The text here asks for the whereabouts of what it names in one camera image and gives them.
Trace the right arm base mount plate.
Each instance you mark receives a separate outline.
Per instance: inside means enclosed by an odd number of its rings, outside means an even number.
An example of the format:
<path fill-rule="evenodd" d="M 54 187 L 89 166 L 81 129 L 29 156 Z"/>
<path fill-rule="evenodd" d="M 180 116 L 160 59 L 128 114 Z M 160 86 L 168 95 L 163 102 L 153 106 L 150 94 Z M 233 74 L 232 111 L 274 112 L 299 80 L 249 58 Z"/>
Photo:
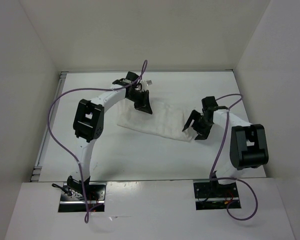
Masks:
<path fill-rule="evenodd" d="M 239 192 L 236 183 L 221 185 L 217 181 L 194 181 L 194 198 L 197 211 L 240 209 Z"/>

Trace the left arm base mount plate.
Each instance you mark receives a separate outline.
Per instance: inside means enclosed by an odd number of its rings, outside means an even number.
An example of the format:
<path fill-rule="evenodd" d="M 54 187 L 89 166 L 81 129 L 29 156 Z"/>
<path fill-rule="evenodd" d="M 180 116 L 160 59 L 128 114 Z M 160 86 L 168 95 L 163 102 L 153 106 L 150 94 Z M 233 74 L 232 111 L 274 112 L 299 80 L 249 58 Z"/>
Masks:
<path fill-rule="evenodd" d="M 104 212 L 106 198 L 106 183 L 91 182 L 87 197 L 87 206 L 91 212 Z M 70 190 L 65 182 L 55 185 L 61 190 L 59 200 L 59 213 L 83 213 L 86 212 L 86 202 L 80 193 Z"/>

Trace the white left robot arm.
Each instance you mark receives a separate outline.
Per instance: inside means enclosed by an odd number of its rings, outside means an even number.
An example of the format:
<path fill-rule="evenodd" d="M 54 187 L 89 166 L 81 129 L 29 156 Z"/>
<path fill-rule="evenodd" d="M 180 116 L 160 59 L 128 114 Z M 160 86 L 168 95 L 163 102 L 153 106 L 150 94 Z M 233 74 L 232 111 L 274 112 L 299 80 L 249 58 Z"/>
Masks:
<path fill-rule="evenodd" d="M 149 91 L 140 80 L 140 76 L 129 71 L 125 78 L 115 80 L 106 91 L 93 99 L 81 99 L 74 117 L 73 129 L 77 137 L 75 156 L 81 170 L 73 172 L 67 179 L 67 187 L 78 200 L 86 199 L 90 194 L 90 163 L 96 140 L 104 130 L 105 113 L 119 101 L 128 99 L 134 109 L 146 114 L 153 113 Z"/>

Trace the white pleated skirt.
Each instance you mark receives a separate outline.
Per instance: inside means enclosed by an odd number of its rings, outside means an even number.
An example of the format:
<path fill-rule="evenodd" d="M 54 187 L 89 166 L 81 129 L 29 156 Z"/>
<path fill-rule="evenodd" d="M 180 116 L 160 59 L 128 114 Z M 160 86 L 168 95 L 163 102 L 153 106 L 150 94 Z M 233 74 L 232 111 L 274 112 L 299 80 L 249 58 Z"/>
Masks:
<path fill-rule="evenodd" d="M 123 128 L 167 139 L 191 142 L 196 132 L 183 130 L 191 111 L 157 99 L 150 102 L 152 114 L 134 108 L 132 101 L 124 99 L 118 104 L 117 125 Z"/>

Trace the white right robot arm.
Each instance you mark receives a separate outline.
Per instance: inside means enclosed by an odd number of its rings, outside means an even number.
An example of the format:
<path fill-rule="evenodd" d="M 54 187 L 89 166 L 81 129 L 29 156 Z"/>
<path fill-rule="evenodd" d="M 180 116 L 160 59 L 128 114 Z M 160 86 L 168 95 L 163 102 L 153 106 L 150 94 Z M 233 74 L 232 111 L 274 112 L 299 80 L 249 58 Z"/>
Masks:
<path fill-rule="evenodd" d="M 262 124 L 245 121 L 231 112 L 243 96 L 229 94 L 240 98 L 230 106 L 218 105 L 215 96 L 207 96 L 201 100 L 202 111 L 192 110 L 183 131 L 192 128 L 197 136 L 196 141 L 207 140 L 213 126 L 223 127 L 223 137 L 215 160 L 212 164 L 209 179 L 210 193 L 219 197 L 227 190 L 227 185 L 241 178 L 245 169 L 257 169 L 269 162 L 269 152 L 265 128 Z M 216 170 L 218 160 L 230 131 L 229 160 Z"/>

